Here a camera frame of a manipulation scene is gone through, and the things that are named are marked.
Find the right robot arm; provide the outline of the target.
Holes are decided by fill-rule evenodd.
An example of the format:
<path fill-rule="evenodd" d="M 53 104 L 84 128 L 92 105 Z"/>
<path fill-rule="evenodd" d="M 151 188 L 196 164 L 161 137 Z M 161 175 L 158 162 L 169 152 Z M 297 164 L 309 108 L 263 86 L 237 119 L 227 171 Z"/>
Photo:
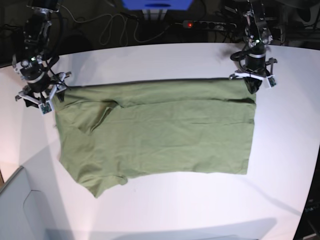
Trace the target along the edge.
<path fill-rule="evenodd" d="M 53 111 L 54 96 L 64 100 L 64 91 L 68 89 L 65 78 L 71 75 L 70 72 L 54 73 L 52 70 L 60 59 L 57 50 L 64 33 L 61 6 L 60 0 L 29 1 L 27 7 L 33 10 L 33 14 L 22 28 L 22 49 L 12 56 L 14 72 L 26 83 L 15 100 L 23 100 L 26 107 L 37 108 L 43 114 Z M 49 48 L 52 14 L 57 15 L 59 33 L 53 48 Z"/>

